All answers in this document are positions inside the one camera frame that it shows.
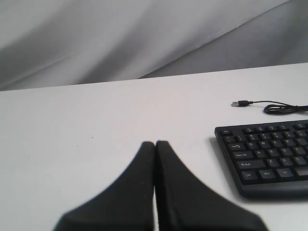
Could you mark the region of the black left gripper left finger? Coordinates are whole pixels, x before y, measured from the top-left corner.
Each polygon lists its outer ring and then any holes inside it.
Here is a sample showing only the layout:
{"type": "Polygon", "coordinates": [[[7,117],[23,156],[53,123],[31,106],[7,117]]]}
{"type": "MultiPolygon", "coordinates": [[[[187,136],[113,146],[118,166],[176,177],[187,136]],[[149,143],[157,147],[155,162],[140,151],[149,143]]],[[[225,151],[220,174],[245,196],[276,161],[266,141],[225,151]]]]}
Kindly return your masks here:
{"type": "Polygon", "coordinates": [[[103,192],[65,213],[56,231],[152,231],[154,144],[145,141],[125,171],[103,192]]]}

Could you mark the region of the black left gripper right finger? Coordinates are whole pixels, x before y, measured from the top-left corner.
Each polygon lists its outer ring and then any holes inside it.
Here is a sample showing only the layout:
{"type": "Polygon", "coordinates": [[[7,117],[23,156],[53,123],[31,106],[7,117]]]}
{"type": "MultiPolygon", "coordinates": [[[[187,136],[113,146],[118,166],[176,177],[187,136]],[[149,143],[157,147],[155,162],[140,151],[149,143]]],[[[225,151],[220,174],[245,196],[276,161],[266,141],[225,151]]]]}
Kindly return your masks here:
{"type": "Polygon", "coordinates": [[[262,219],[203,184],[167,141],[155,147],[155,196],[161,231],[266,231],[262,219]]]}

